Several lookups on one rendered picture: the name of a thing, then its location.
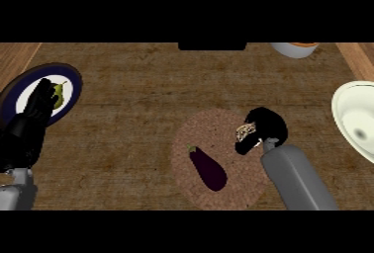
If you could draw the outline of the green pear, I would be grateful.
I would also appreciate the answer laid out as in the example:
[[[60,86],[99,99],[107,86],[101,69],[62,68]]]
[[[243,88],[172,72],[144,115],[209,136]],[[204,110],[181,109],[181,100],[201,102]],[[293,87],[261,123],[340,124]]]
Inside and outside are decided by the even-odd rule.
[[[55,84],[55,94],[54,96],[58,97],[58,100],[55,102],[55,110],[62,106],[64,103],[64,96],[62,96],[62,85],[67,83],[67,81],[61,84]]]

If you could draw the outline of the black appliance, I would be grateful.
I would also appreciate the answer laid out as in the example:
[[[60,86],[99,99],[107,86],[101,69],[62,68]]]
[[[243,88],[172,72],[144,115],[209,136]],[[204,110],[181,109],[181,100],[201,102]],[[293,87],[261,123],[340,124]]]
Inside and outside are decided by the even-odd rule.
[[[225,42],[225,43],[209,43],[209,42],[181,42],[179,50],[244,50],[246,42]]]

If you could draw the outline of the brown woven oval placemat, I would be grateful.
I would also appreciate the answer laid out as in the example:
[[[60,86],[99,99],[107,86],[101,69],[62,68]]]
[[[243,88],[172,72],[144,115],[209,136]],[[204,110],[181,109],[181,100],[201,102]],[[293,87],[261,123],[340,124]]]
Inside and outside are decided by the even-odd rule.
[[[203,210],[246,210],[258,202],[269,183],[261,162],[264,147],[258,146],[246,155],[235,151],[237,129],[244,119],[224,109],[201,111],[187,118],[176,133],[172,151],[176,182],[188,200]],[[197,146],[224,167],[228,181],[218,192],[203,183],[188,146]]]

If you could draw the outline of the blue rimmed white plate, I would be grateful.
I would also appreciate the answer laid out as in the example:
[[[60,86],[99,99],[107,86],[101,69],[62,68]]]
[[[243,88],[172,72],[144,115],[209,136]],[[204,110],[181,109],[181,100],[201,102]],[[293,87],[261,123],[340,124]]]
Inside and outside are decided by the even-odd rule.
[[[46,63],[27,70],[6,85],[0,92],[0,127],[12,121],[17,114],[26,110],[27,102],[36,87],[46,78],[54,84],[62,85],[62,106],[54,110],[49,126],[55,124],[71,110],[82,92],[82,75],[67,63]]]

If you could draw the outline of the cream white bowl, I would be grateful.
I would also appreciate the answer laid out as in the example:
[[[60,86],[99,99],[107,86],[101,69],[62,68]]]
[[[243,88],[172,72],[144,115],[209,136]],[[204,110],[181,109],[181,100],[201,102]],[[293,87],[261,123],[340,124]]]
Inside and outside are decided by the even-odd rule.
[[[332,114],[357,152],[374,163],[374,82],[351,81],[334,91]]]

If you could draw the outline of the white cup with orange content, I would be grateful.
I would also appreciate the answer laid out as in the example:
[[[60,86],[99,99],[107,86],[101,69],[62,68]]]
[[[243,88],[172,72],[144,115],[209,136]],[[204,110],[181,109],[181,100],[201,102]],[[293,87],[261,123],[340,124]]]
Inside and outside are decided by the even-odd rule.
[[[290,58],[308,57],[318,47],[317,42],[272,42],[275,51]]]

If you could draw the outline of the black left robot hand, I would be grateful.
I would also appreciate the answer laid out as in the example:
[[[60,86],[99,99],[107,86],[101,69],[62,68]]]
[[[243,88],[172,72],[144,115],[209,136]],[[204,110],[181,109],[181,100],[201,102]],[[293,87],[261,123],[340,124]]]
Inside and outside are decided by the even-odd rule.
[[[55,92],[55,84],[43,78],[24,112],[0,130],[0,173],[15,168],[30,168],[39,161],[48,123],[60,99]]]

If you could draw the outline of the dark purple eggplant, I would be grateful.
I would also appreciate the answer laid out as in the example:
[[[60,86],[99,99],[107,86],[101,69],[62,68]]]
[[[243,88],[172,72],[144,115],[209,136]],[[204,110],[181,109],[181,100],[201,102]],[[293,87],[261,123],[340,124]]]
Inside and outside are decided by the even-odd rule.
[[[198,146],[188,147],[188,157],[207,189],[213,192],[221,191],[228,182],[222,166]]]

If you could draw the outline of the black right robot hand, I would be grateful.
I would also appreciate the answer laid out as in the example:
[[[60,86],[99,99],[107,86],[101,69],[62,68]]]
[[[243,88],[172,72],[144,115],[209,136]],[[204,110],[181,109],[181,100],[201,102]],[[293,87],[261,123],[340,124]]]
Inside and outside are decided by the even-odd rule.
[[[274,145],[280,146],[289,138],[286,121],[268,108],[259,107],[250,111],[244,124],[250,123],[256,124],[256,131],[247,135],[243,141],[237,140],[235,142],[235,151],[241,155],[246,155],[268,139],[275,139]]]

